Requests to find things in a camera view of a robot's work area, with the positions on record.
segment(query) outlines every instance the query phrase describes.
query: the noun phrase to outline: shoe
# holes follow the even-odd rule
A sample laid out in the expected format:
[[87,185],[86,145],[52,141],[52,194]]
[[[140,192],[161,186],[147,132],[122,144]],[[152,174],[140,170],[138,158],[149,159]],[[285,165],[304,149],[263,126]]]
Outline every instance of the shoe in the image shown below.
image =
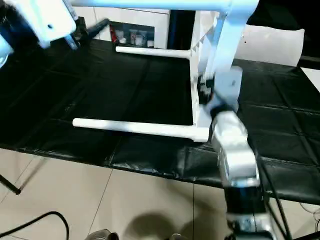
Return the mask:
[[85,240],[119,240],[119,237],[115,232],[111,233],[108,229],[102,229],[89,234]]

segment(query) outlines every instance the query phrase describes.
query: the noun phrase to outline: metal stand leg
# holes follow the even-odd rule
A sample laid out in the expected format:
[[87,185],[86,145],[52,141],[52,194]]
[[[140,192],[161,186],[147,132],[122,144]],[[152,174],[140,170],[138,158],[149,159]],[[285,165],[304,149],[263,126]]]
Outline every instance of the metal stand leg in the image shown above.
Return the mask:
[[6,186],[9,190],[11,190],[16,195],[19,195],[21,193],[21,189],[16,188],[11,182],[5,179],[2,175],[0,175],[0,183],[2,183],[4,186]]

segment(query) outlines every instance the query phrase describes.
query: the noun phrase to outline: beige floor tile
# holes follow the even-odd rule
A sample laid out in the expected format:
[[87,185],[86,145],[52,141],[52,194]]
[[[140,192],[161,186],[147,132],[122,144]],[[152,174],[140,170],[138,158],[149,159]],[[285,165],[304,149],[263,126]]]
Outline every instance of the beige floor tile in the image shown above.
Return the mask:
[[223,189],[194,185],[194,239],[223,240],[231,232],[227,226]]
[[15,236],[4,236],[4,237],[1,238],[1,240],[26,240],[26,239],[18,238],[18,237],[15,237]]
[[[34,157],[31,154],[0,148],[0,174],[14,184]],[[8,192],[9,190],[0,184],[0,202]]]
[[192,239],[193,184],[113,170],[90,231],[106,228],[121,240]]
[[[49,211],[65,216],[70,240],[84,240],[97,212],[112,170],[51,158],[34,158],[17,181],[22,193],[9,193],[0,204],[0,232]],[[28,240],[63,240],[65,227],[57,216],[12,234]]]
[[[281,215],[278,211],[276,200],[272,198],[270,199],[270,203],[272,208],[275,210],[278,219],[281,220]],[[285,213],[285,217],[288,221],[290,232],[294,239],[315,232],[316,221],[313,218],[312,213],[305,211],[300,206],[299,202],[282,200],[281,204]],[[320,206],[317,205],[304,203],[303,206],[313,212],[320,208]]]

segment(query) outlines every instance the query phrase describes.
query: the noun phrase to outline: black cable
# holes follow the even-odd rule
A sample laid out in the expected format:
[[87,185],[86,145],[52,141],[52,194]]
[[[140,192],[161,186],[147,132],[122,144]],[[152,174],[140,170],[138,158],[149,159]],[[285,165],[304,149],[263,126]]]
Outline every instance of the black cable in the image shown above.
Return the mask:
[[8,236],[10,234],[13,234],[13,233],[15,233],[17,231],[20,231],[21,229],[24,229],[24,228],[26,228],[26,227],[38,222],[39,220],[49,216],[49,215],[57,215],[62,220],[62,222],[64,223],[64,226],[65,226],[65,230],[66,230],[66,240],[69,240],[69,225],[68,225],[68,222],[65,219],[65,217],[60,212],[57,212],[57,211],[47,212],[47,213],[45,213],[45,214],[43,214],[41,216],[38,216],[37,218],[35,218],[35,219],[33,219],[33,220],[31,220],[31,221],[29,221],[29,222],[27,222],[27,223],[25,223],[25,224],[23,224],[21,226],[18,226],[18,227],[14,228],[14,229],[11,229],[9,231],[0,233],[0,238],[3,238],[3,237]]
[[280,224],[280,222],[279,222],[279,220],[278,220],[278,218],[277,218],[274,210],[273,210],[272,207],[270,206],[270,203],[269,203],[269,202],[266,202],[266,207],[268,208],[269,212],[271,213],[271,216],[273,217],[273,219],[274,219],[274,221],[275,221],[275,224],[276,224],[277,227],[279,228],[279,230],[280,230],[283,238],[284,238],[284,239],[287,239],[287,235],[286,235],[283,227],[281,226],[281,224]]
[[315,225],[315,232],[318,232],[319,223],[320,223],[320,219],[316,222],[316,225]]
[[271,181],[271,178],[270,178],[270,175],[266,169],[266,166],[264,165],[263,161],[259,161],[258,158],[257,158],[257,162],[258,163],[258,166],[260,165],[262,170],[263,170],[263,173],[267,179],[267,181],[269,182],[269,186],[273,192],[273,195],[274,195],[274,198],[275,198],[275,201],[276,201],[276,204],[278,205],[278,209],[279,209],[279,212],[280,212],[280,215],[281,215],[281,218],[282,218],[282,221],[283,221],[283,225],[284,225],[284,228],[285,228],[285,232],[286,232],[286,239],[288,240],[292,240],[292,235],[291,235],[291,232],[290,232],[290,229],[289,229],[289,225],[288,225],[288,222],[287,222],[287,218],[286,218],[286,215],[285,215],[285,212],[284,212],[284,208],[282,207],[282,204],[280,202],[280,199],[279,199],[279,196],[276,192],[276,189]]

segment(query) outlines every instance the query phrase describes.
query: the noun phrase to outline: black leather mat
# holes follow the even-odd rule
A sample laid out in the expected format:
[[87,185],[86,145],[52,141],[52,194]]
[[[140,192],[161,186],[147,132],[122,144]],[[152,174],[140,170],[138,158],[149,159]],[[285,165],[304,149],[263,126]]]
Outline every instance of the black leather mat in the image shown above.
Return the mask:
[[[283,199],[320,204],[320,94],[288,66],[243,68],[239,116]],[[209,143],[72,126],[73,118],[191,125],[189,61],[93,40],[16,54],[0,69],[0,147],[220,187]]]

